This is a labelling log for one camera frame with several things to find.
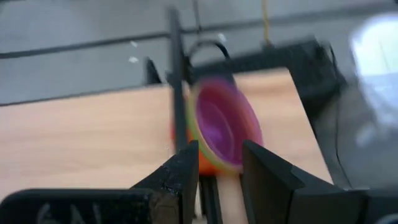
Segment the concrete floor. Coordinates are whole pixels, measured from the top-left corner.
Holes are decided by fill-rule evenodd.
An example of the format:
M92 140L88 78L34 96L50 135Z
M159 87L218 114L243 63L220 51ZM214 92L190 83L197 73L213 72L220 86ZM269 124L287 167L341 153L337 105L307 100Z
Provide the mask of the concrete floor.
M262 0L198 0L198 2L199 18L203 27L222 23L260 21L263 18ZM348 6L360 7L375 2L390 4L391 7L387 6L386 11L397 11L392 1L386 0L267 0L267 13L270 18L281 18L304 12L320 12ZM0 53L108 38L161 34L167 31L165 6L169 4L173 4L180 11L182 25L185 28L195 26L197 21L193 13L192 0L2 2L0 3ZM318 40L330 42L335 50L340 70L348 79L352 79L355 65L349 40L352 33L372 16L375 16L374 12L345 19L332 18L327 21L310 21L294 25L282 26L271 23L269 39L272 43L278 44L315 36ZM231 55L237 55L259 49L264 43L264 28L207 32L202 34L202 37L222 41ZM186 35L185 45L192 45L197 38L194 34ZM0 60L0 104L141 86L144 83L142 62L146 57L155 62L164 79L164 73L169 69L168 50L168 40L159 38L57 54L2 59ZM203 50L195 56L193 63L202 63L215 58L221 58L221 53ZM322 119L324 121L322 125L319 124L318 136L328 138L329 143L325 147L331 147L333 140L330 136L334 135L331 131L333 115L325 115ZM345 148L353 147L347 142L341 144L345 145ZM395 179L388 181L391 177L395 177L393 175L385 175L378 184L372 184L368 177L363 177L364 171L361 169L363 166L370 166L371 161L356 166L351 161L358 159L361 152L355 151L355 155L351 152L354 151L347 151L349 155L346 156L343 166L352 170L348 175L355 179L352 183L354 187L380 187L382 186L380 183L398 184L398 180ZM396 157L391 153L384 155L390 158ZM388 169L394 168L393 161L390 164Z

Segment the wooden board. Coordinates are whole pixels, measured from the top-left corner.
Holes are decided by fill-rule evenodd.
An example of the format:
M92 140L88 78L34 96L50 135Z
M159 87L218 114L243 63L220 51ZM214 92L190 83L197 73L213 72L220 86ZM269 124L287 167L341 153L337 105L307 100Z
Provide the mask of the wooden board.
M286 69L236 76L269 150L331 182ZM32 187L128 188L173 153L168 87L0 108L0 198ZM240 185L218 179L226 223L245 223Z

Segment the plastic bowl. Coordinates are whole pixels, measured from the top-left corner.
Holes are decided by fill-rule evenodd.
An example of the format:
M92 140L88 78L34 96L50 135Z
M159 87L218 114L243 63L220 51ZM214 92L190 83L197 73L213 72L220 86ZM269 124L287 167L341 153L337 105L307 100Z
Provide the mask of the plastic bowl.
M188 125L203 155L226 172L242 171L242 144L262 145L260 125L249 102L232 84L211 78L188 97Z

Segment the wooden surface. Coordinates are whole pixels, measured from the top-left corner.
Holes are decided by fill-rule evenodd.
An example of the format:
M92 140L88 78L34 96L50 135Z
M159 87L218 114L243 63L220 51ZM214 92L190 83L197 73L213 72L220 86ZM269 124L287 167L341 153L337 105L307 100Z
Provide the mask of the wooden surface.
M289 72L236 82L264 146L331 182ZM131 187L172 155L170 94L143 88L0 108L0 198L32 187ZM219 178L218 186L225 223L247 222L235 177Z

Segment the orange object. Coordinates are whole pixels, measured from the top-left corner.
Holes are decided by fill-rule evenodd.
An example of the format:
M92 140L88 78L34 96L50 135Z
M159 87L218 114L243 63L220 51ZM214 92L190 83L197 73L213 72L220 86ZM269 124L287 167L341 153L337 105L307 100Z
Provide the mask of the orange object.
M188 141L192 141L193 136L190 130L187 130ZM175 140L175 128L172 126L172 140ZM216 175L221 171L217 169L206 157L203 155L201 150L199 150L199 174L201 175Z

